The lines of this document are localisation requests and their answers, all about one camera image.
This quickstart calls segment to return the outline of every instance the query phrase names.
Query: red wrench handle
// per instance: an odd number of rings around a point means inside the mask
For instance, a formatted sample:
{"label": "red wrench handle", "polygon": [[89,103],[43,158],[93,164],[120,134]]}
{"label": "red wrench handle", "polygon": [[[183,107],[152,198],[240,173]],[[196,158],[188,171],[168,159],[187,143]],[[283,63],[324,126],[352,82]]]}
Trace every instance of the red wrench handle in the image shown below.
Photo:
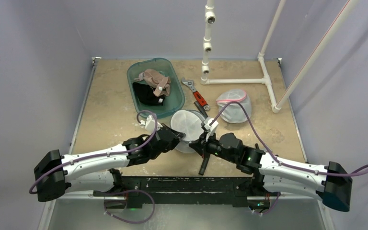
{"label": "red wrench handle", "polygon": [[204,107],[205,105],[208,105],[207,101],[201,96],[200,93],[198,93],[198,91],[195,91],[194,93],[194,97],[196,98],[196,100],[199,102],[199,104]]}

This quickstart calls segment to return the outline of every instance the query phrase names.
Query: brown cloth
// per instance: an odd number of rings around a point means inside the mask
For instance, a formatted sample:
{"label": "brown cloth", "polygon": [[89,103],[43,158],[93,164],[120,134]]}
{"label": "brown cloth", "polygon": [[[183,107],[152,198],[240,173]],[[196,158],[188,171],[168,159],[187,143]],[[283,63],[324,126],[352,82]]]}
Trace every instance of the brown cloth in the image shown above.
{"label": "brown cloth", "polygon": [[147,69],[143,73],[140,73],[138,78],[135,78],[135,81],[142,80],[145,80],[150,87],[155,88],[153,91],[155,96],[170,95],[170,78],[163,76],[157,70]]}

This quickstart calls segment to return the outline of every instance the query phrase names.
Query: black cloth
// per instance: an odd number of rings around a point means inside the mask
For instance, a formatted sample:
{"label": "black cloth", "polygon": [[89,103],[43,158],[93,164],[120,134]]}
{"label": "black cloth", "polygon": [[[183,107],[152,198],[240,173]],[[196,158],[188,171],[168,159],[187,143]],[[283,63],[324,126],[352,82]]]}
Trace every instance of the black cloth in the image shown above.
{"label": "black cloth", "polygon": [[136,96],[139,101],[143,104],[147,105],[163,105],[165,95],[161,95],[160,97],[156,97],[153,94],[154,88],[149,85],[140,84],[137,82],[133,83],[133,91],[135,91]]}

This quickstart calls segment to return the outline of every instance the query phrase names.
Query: teal plastic tray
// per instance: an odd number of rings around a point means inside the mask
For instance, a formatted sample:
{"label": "teal plastic tray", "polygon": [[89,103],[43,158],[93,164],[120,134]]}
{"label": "teal plastic tray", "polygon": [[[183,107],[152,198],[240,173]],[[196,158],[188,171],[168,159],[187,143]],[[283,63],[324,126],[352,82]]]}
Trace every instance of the teal plastic tray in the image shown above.
{"label": "teal plastic tray", "polygon": [[[166,96],[162,106],[146,105],[139,101],[135,95],[132,84],[134,79],[138,78],[139,74],[147,69],[157,70],[164,76],[170,77],[170,95]],[[181,82],[177,78],[177,74],[174,68],[167,59],[154,58],[152,60],[138,62],[127,70],[127,81],[130,87],[130,93],[132,94],[133,103],[135,104],[136,111],[150,110],[154,112],[158,118],[164,118],[173,115],[176,111],[180,110],[184,106],[185,97],[183,89],[181,88]],[[142,117],[147,117],[147,114],[140,114]]]}

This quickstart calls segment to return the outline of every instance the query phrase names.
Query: gray wall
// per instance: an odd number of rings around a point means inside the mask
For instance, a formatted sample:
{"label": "gray wall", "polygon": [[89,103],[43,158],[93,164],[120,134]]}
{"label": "gray wall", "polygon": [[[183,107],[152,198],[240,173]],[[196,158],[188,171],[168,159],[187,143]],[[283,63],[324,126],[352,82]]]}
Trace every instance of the gray wall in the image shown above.
{"label": "gray wall", "polygon": [[[287,84],[344,3],[315,1],[303,30],[283,56]],[[310,162],[336,161],[349,172],[368,163],[368,1],[359,1],[291,102]],[[351,211],[332,212],[337,230],[368,229],[368,175],[353,180]]]}
{"label": "gray wall", "polygon": [[[206,0],[65,2],[92,56],[202,58]],[[216,0],[210,57],[256,59],[278,3],[279,0]],[[267,58],[283,55],[285,46],[281,44],[294,38],[312,3],[313,0],[287,1]]]}
{"label": "gray wall", "polygon": [[62,1],[0,0],[0,229],[37,228],[33,168],[68,149],[89,73]]}

